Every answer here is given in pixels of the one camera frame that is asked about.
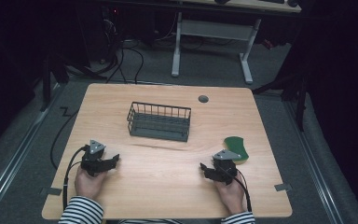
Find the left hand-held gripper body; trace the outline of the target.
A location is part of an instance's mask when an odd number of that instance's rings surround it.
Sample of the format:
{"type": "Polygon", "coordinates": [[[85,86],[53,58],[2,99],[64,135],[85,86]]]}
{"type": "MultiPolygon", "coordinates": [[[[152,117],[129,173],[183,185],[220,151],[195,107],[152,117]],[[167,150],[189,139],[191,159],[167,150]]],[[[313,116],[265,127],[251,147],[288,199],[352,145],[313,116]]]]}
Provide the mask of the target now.
{"type": "Polygon", "coordinates": [[[89,144],[83,147],[85,154],[82,156],[80,167],[91,176],[100,173],[99,167],[105,148],[106,145],[91,139],[89,144]]]}

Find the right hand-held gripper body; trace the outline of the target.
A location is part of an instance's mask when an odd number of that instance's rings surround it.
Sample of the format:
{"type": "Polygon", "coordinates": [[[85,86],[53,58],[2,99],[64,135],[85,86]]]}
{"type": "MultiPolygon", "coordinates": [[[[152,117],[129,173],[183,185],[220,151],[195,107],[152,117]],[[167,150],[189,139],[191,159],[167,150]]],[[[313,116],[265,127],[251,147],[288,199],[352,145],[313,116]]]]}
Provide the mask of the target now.
{"type": "Polygon", "coordinates": [[[213,180],[224,182],[226,185],[232,183],[237,175],[236,159],[240,159],[241,155],[234,153],[228,149],[223,149],[213,155],[213,180]]]}

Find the green sponge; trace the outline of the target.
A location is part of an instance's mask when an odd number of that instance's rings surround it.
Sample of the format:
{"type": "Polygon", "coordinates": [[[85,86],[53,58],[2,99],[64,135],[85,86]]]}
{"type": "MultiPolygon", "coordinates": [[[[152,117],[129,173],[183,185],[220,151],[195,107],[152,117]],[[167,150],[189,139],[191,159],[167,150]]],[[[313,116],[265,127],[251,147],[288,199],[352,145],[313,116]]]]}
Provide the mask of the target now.
{"type": "Polygon", "coordinates": [[[226,149],[229,151],[240,155],[239,159],[234,159],[234,162],[237,164],[241,164],[246,162],[249,159],[249,155],[244,146],[244,140],[239,136],[230,136],[224,140],[224,144],[226,149]]]}

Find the dark wire basket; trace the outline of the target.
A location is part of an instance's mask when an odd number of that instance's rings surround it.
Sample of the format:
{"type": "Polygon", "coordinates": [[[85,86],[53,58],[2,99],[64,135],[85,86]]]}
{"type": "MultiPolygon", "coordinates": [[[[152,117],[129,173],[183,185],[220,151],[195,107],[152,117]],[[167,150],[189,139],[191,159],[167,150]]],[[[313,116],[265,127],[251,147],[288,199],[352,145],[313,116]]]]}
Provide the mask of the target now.
{"type": "Polygon", "coordinates": [[[191,108],[132,102],[127,116],[130,135],[186,142],[191,108]]]}

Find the person's right hand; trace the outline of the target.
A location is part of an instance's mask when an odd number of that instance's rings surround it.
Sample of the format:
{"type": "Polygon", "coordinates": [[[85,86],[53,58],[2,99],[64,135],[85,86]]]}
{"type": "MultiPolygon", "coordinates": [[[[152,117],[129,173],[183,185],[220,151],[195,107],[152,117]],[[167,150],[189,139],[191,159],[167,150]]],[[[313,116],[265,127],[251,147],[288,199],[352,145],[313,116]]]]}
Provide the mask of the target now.
{"type": "Polygon", "coordinates": [[[240,174],[237,174],[236,178],[229,185],[217,181],[214,181],[213,183],[217,188],[223,205],[230,215],[236,215],[246,211],[243,202],[244,190],[241,186],[243,181],[240,174]]]}

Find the person's left hand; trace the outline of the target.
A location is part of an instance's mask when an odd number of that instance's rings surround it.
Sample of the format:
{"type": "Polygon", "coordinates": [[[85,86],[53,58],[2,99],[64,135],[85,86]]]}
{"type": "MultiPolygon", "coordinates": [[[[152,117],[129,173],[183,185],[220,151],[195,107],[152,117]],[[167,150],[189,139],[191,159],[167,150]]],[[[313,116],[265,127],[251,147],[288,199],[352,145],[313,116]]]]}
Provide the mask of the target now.
{"type": "Polygon", "coordinates": [[[76,195],[95,200],[100,194],[106,175],[107,172],[103,172],[99,173],[97,176],[92,176],[79,167],[76,172],[75,180],[76,195]]]}

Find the black stand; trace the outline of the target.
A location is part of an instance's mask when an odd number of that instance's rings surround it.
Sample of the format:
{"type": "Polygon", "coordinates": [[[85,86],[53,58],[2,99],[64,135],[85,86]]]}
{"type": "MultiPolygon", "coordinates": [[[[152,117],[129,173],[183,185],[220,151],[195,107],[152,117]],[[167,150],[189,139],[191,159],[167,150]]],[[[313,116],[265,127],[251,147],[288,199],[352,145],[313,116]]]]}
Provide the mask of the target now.
{"type": "Polygon", "coordinates": [[[43,75],[42,75],[42,90],[43,90],[43,105],[42,111],[46,111],[48,106],[52,103],[52,88],[51,77],[54,77],[58,84],[67,84],[69,82],[69,75],[66,66],[70,65],[84,75],[94,78],[105,80],[105,77],[92,72],[80,63],[69,60],[61,54],[51,52],[46,56],[43,61],[43,75]]]}
{"type": "Polygon", "coordinates": [[[253,94],[260,94],[268,90],[282,90],[281,99],[285,102],[296,101],[295,123],[303,132],[303,117],[308,84],[304,58],[295,46],[288,51],[277,76],[270,83],[253,90],[253,94]]]}

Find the metal floor rail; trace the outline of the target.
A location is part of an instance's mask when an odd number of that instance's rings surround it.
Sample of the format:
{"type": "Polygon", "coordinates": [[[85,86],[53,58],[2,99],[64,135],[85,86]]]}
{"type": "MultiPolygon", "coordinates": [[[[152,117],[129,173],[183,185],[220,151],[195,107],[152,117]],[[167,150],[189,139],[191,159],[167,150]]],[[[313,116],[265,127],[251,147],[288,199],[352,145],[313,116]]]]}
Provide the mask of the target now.
{"type": "Polygon", "coordinates": [[[20,170],[52,104],[59,98],[64,88],[64,84],[54,84],[51,101],[44,105],[42,86],[38,84],[34,89],[35,98],[15,116],[1,135],[0,202],[20,170]]]}
{"type": "Polygon", "coordinates": [[[327,186],[322,170],[320,169],[320,166],[312,152],[310,142],[308,141],[304,128],[302,125],[299,125],[297,123],[294,104],[290,102],[283,102],[282,104],[285,108],[286,113],[292,119],[291,123],[296,131],[296,136],[299,139],[305,163],[309,169],[310,176],[318,192],[319,198],[324,207],[324,211],[327,214],[330,223],[344,224],[342,216],[338,211],[336,202],[333,198],[332,192],[327,186]]]}

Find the white frame desk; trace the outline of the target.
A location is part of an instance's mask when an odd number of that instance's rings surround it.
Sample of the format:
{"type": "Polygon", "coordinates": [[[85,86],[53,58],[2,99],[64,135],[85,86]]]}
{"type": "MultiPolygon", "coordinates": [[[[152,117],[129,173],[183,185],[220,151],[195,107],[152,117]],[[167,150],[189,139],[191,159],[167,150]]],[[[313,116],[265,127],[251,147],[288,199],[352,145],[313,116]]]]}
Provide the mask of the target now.
{"type": "Polygon", "coordinates": [[[252,46],[264,16],[297,16],[297,0],[104,0],[121,7],[171,9],[177,12],[172,76],[180,74],[183,35],[246,41],[239,54],[247,84],[253,83],[248,64],[252,46]]]}

